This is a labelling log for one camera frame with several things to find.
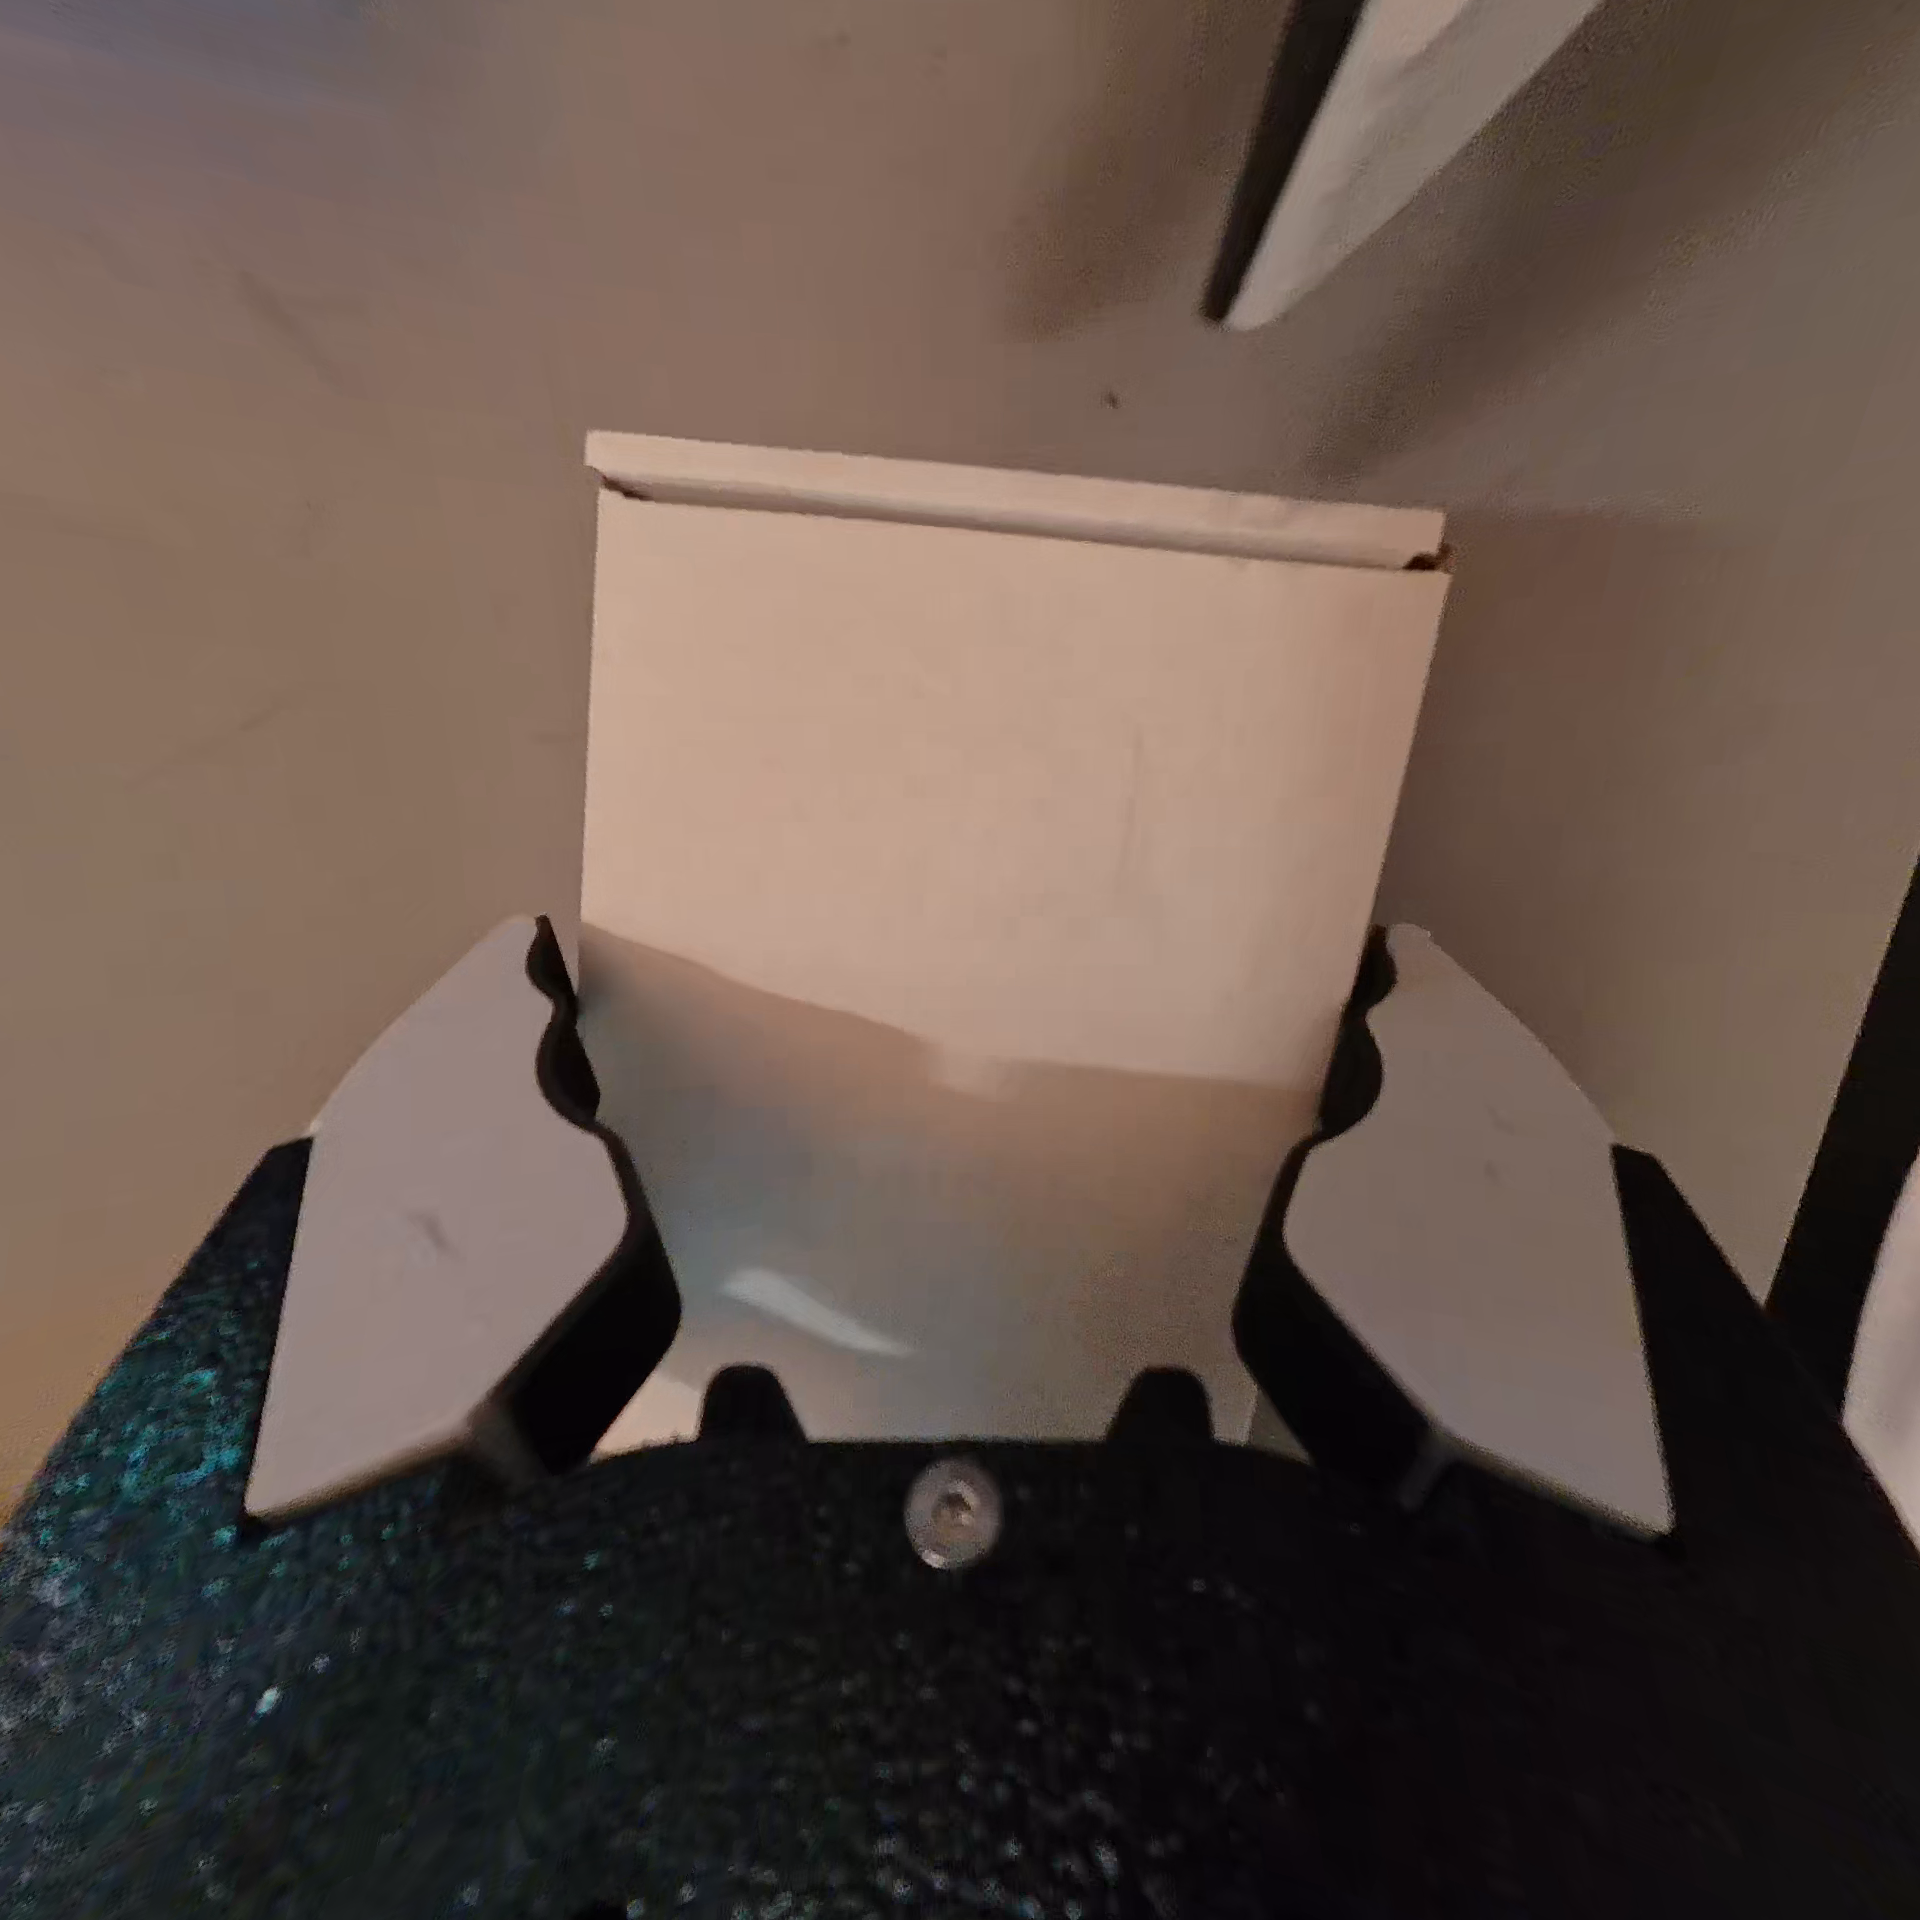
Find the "white cardboard mailer box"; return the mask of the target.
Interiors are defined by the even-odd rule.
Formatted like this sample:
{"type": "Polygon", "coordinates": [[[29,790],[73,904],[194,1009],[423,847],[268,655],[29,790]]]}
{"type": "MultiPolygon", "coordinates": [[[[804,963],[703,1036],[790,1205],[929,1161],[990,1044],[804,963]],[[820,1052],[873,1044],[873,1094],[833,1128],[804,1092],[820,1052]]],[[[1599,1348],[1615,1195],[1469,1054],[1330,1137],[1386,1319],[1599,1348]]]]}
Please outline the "white cardboard mailer box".
{"type": "Polygon", "coordinates": [[[1231,1308],[1374,917],[1439,510],[589,431],[586,1036],[679,1335],[814,1437],[1257,1423],[1231,1308]]]}

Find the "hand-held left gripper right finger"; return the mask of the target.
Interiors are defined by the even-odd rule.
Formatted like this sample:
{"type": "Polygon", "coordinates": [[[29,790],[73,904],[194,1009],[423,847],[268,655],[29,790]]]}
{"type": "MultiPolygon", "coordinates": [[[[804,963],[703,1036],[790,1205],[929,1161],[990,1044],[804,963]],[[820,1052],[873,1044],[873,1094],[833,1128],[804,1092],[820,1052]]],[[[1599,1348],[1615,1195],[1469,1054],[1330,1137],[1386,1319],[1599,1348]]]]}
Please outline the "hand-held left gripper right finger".
{"type": "Polygon", "coordinates": [[[1673,1526],[1615,1182],[1569,1070],[1422,927],[1374,927],[1231,1312],[1319,1470],[1415,1507],[1487,1471],[1673,1526]]]}

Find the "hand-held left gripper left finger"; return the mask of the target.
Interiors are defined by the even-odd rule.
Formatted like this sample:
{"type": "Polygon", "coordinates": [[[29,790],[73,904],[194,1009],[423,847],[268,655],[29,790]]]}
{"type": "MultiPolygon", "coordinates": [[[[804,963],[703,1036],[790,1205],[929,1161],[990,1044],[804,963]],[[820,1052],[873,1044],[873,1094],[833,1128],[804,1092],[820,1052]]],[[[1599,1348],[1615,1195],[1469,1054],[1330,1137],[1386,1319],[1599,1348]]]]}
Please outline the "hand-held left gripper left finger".
{"type": "Polygon", "coordinates": [[[599,1105],[547,917],[494,927],[348,1070],[307,1137],[254,1520],[446,1463],[586,1465],[682,1329],[599,1105]]]}

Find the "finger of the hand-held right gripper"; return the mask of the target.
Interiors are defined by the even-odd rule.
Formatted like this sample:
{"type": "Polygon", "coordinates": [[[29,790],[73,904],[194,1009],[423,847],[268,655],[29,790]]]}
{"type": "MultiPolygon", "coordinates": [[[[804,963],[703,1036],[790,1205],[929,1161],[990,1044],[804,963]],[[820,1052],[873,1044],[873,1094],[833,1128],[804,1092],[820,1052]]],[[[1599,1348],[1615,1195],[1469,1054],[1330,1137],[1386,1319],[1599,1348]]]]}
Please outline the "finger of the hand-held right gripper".
{"type": "Polygon", "coordinates": [[[1917,1539],[1917,877],[1907,881],[1769,1287],[1807,1366],[1917,1539]]]}
{"type": "Polygon", "coordinates": [[[1259,328],[1394,220],[1558,53],[1596,1],[1287,8],[1203,295],[1259,328]]]}

